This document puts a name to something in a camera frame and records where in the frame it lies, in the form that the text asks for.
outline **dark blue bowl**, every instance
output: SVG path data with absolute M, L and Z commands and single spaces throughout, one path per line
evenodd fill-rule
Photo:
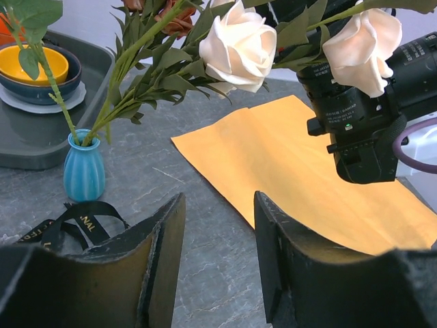
M 15 44 L 5 44 L 0 47 L 0 49 L 6 48 L 8 46 Z M 59 91 L 61 92 L 64 101 L 71 98 L 76 88 L 81 82 L 82 76 L 82 65 L 75 55 L 70 51 L 65 50 L 59 46 L 53 46 L 51 44 L 45 44 L 47 48 L 56 50 L 60 52 L 68 60 L 68 75 L 65 82 L 58 85 Z M 9 77 L 0 73 L 0 83 L 5 89 L 11 93 L 15 98 L 25 101 L 26 103 L 36 104 L 36 105 L 54 105 L 55 102 L 48 94 L 52 93 L 53 90 L 50 86 L 39 86 L 30 85 L 14 81 Z

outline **gray tray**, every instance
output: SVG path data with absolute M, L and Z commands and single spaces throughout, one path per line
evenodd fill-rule
M 114 59 L 110 52 L 88 42 L 49 32 L 50 39 L 74 53 L 82 63 L 85 100 L 69 110 L 76 128 L 89 128 L 104 98 Z M 70 147 L 70 130 L 63 113 L 38 115 L 0 101 L 0 166 L 48 169 L 63 163 Z

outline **saucer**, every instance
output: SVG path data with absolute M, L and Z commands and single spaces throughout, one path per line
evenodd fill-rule
M 79 86 L 74 91 L 73 95 L 70 99 L 65 101 L 67 110 L 75 108 L 77 105 L 81 104 L 85 99 L 85 95 L 87 93 L 84 82 L 80 82 Z M 61 106 L 56 105 L 35 105 L 29 104 L 28 102 L 19 100 L 11 95 L 5 87 L 0 84 L 0 99 L 11 107 L 21 109 L 22 111 L 26 111 L 28 113 L 34 114 L 55 114 L 61 113 Z

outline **brown flower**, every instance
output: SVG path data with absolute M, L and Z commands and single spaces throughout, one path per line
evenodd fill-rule
M 168 13 L 170 9 L 175 5 L 176 1 L 177 0 L 167 0 L 164 9 L 155 16 L 155 21 L 160 22 L 165 14 Z M 186 8 L 163 29 L 163 33 L 171 36 L 174 33 L 179 32 L 178 39 L 186 36 L 193 28 L 193 21 L 191 20 L 191 16 L 194 15 L 195 12 L 196 8 Z
M 131 11 L 143 11 L 145 0 L 122 0 L 124 5 Z

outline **vase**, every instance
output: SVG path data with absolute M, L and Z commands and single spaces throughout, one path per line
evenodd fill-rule
M 86 128 L 76 131 L 80 142 L 88 132 Z M 70 133 L 68 143 L 71 148 L 64 163 L 64 188 L 67 196 L 75 202 L 97 200 L 103 194 L 105 186 L 100 140 L 93 138 L 88 147 L 82 147 L 74 143 Z

